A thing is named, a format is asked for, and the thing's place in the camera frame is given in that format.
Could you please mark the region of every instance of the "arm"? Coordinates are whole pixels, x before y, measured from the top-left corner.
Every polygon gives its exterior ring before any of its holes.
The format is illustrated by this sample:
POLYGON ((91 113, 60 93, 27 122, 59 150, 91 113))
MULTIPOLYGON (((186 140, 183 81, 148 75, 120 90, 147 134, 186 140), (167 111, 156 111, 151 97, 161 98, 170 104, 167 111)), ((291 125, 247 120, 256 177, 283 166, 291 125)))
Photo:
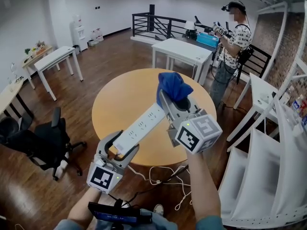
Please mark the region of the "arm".
POLYGON ((240 50, 242 49, 240 46, 238 45, 231 45, 226 36, 221 36, 220 40, 222 42, 223 47, 229 52, 229 54, 235 58, 237 56, 237 54, 240 52, 240 50))
POLYGON ((207 216, 221 216, 221 202, 202 153, 187 152, 192 202, 197 221, 207 216))
POLYGON ((98 203, 100 196, 101 192, 98 189, 90 187, 75 206, 72 207, 67 219, 87 229, 93 219, 92 213, 87 208, 88 203, 98 203))

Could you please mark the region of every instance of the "sleeve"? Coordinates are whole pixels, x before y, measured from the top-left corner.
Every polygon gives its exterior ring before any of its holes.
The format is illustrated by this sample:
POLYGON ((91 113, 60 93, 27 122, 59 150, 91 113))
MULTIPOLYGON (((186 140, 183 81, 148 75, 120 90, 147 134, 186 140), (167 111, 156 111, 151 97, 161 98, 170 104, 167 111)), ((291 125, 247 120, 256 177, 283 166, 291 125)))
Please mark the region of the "sleeve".
POLYGON ((250 37, 250 31, 247 28, 240 26, 236 30, 233 44, 238 45, 241 48, 246 48, 250 44, 250 37))
POLYGON ((196 230, 224 230, 219 216, 208 216, 196 223, 196 230))
POLYGON ((62 220, 54 230, 83 230, 83 228, 72 220, 62 220))

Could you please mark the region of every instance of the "black and white patterned shirt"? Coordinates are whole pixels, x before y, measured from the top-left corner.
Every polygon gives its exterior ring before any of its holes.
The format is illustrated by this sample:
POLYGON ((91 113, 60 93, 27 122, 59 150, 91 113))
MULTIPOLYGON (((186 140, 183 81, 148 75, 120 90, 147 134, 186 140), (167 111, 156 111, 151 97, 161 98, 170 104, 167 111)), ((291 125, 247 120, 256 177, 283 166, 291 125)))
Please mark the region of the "black and white patterned shirt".
MULTIPOLYGON (((229 40, 229 44, 238 45, 239 47, 242 48, 241 51, 247 49, 251 43, 251 32, 246 26, 245 25, 237 26, 236 29, 234 30, 233 36, 229 40)), ((223 49, 220 54, 220 60, 224 61, 224 59, 225 59, 226 65, 228 65, 229 67, 233 69, 236 69, 238 67, 238 63, 236 61, 237 56, 232 57, 228 53, 227 49, 223 49)))

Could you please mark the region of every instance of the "wooden floor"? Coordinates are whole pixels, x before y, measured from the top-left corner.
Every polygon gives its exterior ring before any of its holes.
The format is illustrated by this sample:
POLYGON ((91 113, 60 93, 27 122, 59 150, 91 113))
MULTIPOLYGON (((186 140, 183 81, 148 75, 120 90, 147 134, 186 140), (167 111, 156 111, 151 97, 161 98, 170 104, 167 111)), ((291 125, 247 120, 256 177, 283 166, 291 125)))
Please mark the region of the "wooden floor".
MULTIPOLYGON (((78 56, 78 60, 84 77, 83 82, 80 82, 76 72, 71 76, 67 68, 61 64, 59 72, 56 68, 46 70, 45 77, 58 99, 56 102, 46 92, 37 75, 33 77, 35 90, 28 82, 23 86, 20 95, 35 115, 31 129, 38 124, 50 121, 53 109, 60 106, 72 143, 80 140, 86 141, 88 149, 76 156, 76 161, 83 169, 83 176, 77 176, 76 171, 68 167, 63 178, 55 182, 51 176, 52 170, 42 171, 32 164, 24 154, 0 146, 0 215, 4 215, 10 220, 6 225, 3 225, 5 223, 0 220, 0 229, 14 229, 14 224, 18 223, 25 230, 51 230, 61 219, 67 217, 69 210, 85 193, 88 188, 86 177, 89 165, 99 142, 93 129, 91 116, 96 95, 116 76, 127 71, 151 67, 152 51, 150 45, 132 41, 130 36, 131 31, 113 35, 99 45, 82 52, 78 56)), ((157 66, 164 68, 166 57, 160 54, 157 57, 157 66)), ((192 75, 192 68, 187 65, 175 65, 174 70, 187 76, 192 75)), ((206 90, 209 90, 212 80, 212 75, 209 72, 204 86, 206 90)), ((229 85, 224 101, 228 98, 233 84, 229 85)), ((234 86, 227 101, 228 106, 234 105, 243 87, 243 83, 234 86)), ((16 101, 13 103, 20 112, 23 112, 16 101)), ((240 106, 249 110, 251 107, 250 93, 240 106)), ((229 157, 226 153, 226 149, 229 147, 226 137, 244 115, 244 111, 235 111, 232 108, 218 110, 218 123, 223 129, 223 134, 214 148, 206 152, 216 187, 222 180, 229 157)), ((148 177, 149 168, 132 166, 148 177)), ((164 172, 161 172, 161 169, 154 169, 153 179, 163 179, 163 176, 164 172)), ((186 183, 189 183, 186 172, 182 177, 186 183)), ((116 198, 129 200, 135 192, 151 187, 140 176, 126 170, 124 179, 112 191, 112 195, 116 198)), ((190 192, 190 188, 186 187, 185 191, 186 193, 190 192)), ((190 196, 183 201, 180 210, 174 210, 182 197, 180 185, 164 185, 150 193, 138 196, 133 204, 149 210, 152 210, 158 203, 163 204, 165 217, 169 221, 175 222, 179 229, 193 229, 195 218, 193 208, 189 204, 190 196)), ((104 204, 112 205, 114 203, 114 200, 108 195, 104 195, 102 200, 104 204)))

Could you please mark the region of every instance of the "black office chair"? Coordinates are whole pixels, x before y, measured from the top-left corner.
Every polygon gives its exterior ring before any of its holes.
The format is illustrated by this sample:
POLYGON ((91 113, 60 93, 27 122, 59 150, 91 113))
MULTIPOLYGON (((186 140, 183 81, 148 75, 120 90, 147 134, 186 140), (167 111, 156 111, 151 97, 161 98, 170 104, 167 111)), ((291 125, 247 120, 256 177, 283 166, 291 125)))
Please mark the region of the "black office chair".
POLYGON ((82 176, 81 168, 70 162, 65 154, 71 152, 75 147, 82 145, 86 148, 86 142, 70 143, 70 138, 66 133, 66 122, 61 118, 61 109, 57 107, 53 113, 52 122, 38 125, 34 133, 30 130, 21 130, 21 121, 17 122, 11 117, 6 117, 0 121, 0 144, 23 152, 35 165, 42 170, 53 168, 53 179, 61 161, 72 164, 79 176, 82 176))

